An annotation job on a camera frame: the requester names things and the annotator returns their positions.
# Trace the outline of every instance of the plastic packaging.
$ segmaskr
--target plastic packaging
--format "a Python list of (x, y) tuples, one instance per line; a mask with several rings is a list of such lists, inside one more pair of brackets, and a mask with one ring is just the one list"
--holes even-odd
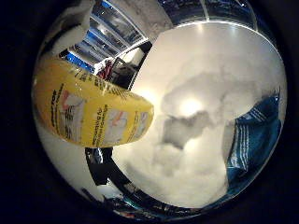
[(143, 97), (49, 55), (37, 63), (33, 100), (49, 130), (84, 147), (134, 142), (153, 118)]

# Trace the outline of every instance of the metal frame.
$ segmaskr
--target metal frame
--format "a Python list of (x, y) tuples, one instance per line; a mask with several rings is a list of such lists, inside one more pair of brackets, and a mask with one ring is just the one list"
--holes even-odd
[(202, 8), (204, 10), (205, 16), (206, 16), (206, 21), (209, 21), (209, 16), (206, 8), (206, 1), (205, 0), (200, 0), (200, 3), (202, 5)]
[(84, 39), (85, 42), (87, 42), (88, 44), (90, 44), (91, 46), (93, 46), (97, 51), (100, 51), (102, 54), (104, 54), (105, 56), (107, 57), (113, 57), (112, 54), (104, 51), (103, 49), (99, 48), (97, 45), (96, 45), (96, 41), (91, 39), (90, 37), (86, 36), (85, 39)]
[(115, 30), (113, 30), (105, 21), (103, 21), (101, 18), (97, 17), (92, 13), (91, 18), (96, 21), (97, 23), (103, 25), (106, 29), (108, 29), (117, 39), (122, 42), (123, 45), (125, 45), (127, 48), (131, 46), (125, 39), (123, 39), (122, 36), (120, 36)]
[(99, 62), (103, 61), (105, 58), (99, 55), (98, 53), (94, 52), (93, 49), (86, 46), (84, 43), (78, 43), (78, 46), (82, 48), (87, 53), (90, 53), (95, 59), (97, 59)]
[(117, 53), (120, 53), (120, 49), (118, 49), (117, 47), (114, 46), (114, 44), (112, 44), (105, 36), (103, 36), (100, 32), (98, 32), (96, 29), (94, 28), (90, 28), (89, 32), (91, 32), (93, 35), (95, 35), (97, 38), (99, 38), (100, 40), (102, 40), (105, 44), (107, 44), (110, 48), (112, 48), (113, 50), (115, 50)]
[(103, 0), (103, 2), (109, 4), (110, 6), (112, 6), (118, 13), (120, 13), (141, 35), (143, 38), (147, 38), (143, 32), (134, 24), (134, 22), (128, 17), (126, 16), (119, 8), (117, 8), (113, 3), (111, 3), (108, 0)]

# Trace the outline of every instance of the blue fabric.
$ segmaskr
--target blue fabric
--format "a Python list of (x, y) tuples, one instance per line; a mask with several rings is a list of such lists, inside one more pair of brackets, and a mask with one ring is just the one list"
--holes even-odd
[(235, 121), (235, 139), (227, 161), (228, 191), (204, 210), (228, 201), (258, 174), (280, 134), (278, 106), (279, 91), (276, 91)]

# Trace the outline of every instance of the yellow package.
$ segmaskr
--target yellow package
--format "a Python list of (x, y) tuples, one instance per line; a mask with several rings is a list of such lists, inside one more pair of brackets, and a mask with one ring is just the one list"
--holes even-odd
[(36, 66), (33, 99), (43, 124), (83, 147), (112, 147), (141, 138), (153, 105), (57, 57)]

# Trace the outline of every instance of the window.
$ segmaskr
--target window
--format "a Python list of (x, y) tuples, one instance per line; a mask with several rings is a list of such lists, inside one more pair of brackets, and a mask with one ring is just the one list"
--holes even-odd
[(200, 0), (158, 0), (174, 25), (206, 19)]
[(93, 8), (93, 15), (105, 21), (109, 27), (121, 35), (130, 45), (142, 38), (142, 35), (134, 26), (107, 2), (96, 4)]
[(253, 28), (251, 11), (242, 0), (205, 0), (211, 20), (236, 21)]
[[(93, 7), (87, 35), (81, 43), (71, 48), (70, 52), (76, 57), (76, 64), (82, 61), (81, 64), (94, 65), (107, 57), (115, 57), (144, 40), (146, 38), (126, 16), (105, 0), (97, 1)], [(72, 57), (66, 59), (75, 63)]]

